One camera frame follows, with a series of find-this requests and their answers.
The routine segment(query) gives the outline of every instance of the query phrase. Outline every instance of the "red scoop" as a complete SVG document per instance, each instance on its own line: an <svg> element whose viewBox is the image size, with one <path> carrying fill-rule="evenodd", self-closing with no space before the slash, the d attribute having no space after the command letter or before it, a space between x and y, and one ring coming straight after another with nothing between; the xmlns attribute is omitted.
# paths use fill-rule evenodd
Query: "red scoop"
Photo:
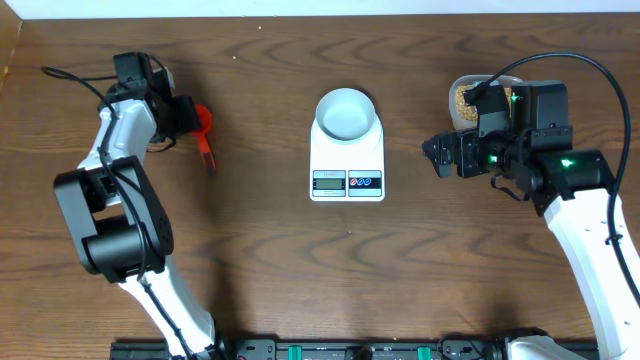
<svg viewBox="0 0 640 360"><path fill-rule="evenodd" d="M207 141L207 134L210 133L213 128L213 115L211 115L211 112L206 107L200 104L196 104L196 112L200 118L202 128L197 131L192 131L191 135L195 136L198 140L200 155L202 156L202 161L207 169L207 173L213 176L216 173L216 161L213 158L213 151L211 151L211 147Z"/></svg>

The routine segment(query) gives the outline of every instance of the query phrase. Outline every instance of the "container of grain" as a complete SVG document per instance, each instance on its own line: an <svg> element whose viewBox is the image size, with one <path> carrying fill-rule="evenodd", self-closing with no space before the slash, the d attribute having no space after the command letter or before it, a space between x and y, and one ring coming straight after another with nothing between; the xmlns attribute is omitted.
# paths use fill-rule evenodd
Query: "container of grain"
<svg viewBox="0 0 640 360"><path fill-rule="evenodd" d="M464 130L472 127L478 126L477 114L475 115L476 120L466 120L459 112L458 108L463 108L463 111L475 112L475 106L466 107L466 106L458 106L456 107L457 102L463 102L464 99L461 98L461 92L458 91L459 87L472 87L473 84L479 81L485 81L491 78L492 75L466 75L458 80L456 80L453 85L451 85L451 89L449 90L449 112L451 113L451 119L453 120L453 127L456 130ZM498 83L505 87L505 92L509 89L509 93L511 92L511 85L521 83L522 80L513 76L500 76L498 78Z"/></svg>

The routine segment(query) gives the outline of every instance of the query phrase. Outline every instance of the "green led light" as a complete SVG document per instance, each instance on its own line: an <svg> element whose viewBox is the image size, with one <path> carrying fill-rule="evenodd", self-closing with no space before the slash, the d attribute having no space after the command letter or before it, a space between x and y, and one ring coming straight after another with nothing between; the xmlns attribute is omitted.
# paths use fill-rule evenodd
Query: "green led light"
<svg viewBox="0 0 640 360"><path fill-rule="evenodd" d="M564 166L565 168L568 168L569 166L573 165L573 161L569 159L562 159L560 160L560 162L562 162L562 166Z"/></svg>

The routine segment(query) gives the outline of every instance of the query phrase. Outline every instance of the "digital kitchen scale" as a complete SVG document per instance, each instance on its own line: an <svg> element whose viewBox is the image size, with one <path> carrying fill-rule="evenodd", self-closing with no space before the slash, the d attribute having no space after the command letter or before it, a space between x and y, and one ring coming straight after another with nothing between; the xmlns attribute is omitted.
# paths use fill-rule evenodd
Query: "digital kitchen scale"
<svg viewBox="0 0 640 360"><path fill-rule="evenodd" d="M382 201L384 137L371 100L353 89L325 95L311 126L313 201Z"/></svg>

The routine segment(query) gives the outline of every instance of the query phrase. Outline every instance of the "wooden table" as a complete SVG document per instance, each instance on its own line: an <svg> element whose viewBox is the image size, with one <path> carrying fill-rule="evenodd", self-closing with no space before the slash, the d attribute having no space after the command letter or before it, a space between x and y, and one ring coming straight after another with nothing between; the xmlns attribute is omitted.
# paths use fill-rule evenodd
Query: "wooden table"
<svg viewBox="0 0 640 360"><path fill-rule="evenodd" d="M569 264L532 205L492 190L488 176L438 178L420 145L451 129L456 78L537 52L595 57L637 116L639 49L637 14L28 21L0 98L2 357L104 359L116 338L159 336L128 294L76 258L52 182L86 156L98 101L41 65L109 75L113 55L149 52L173 71L178 93L213 109L215 178L190 137L150 154L145 168L178 267L231 336L403 340L538 326L592 338ZM603 76L570 60L514 75L564 81L576 147L598 147L617 167L622 118ZM314 109L338 87L375 99L382 203L309 200ZM634 141L621 194L637 241Z"/></svg>

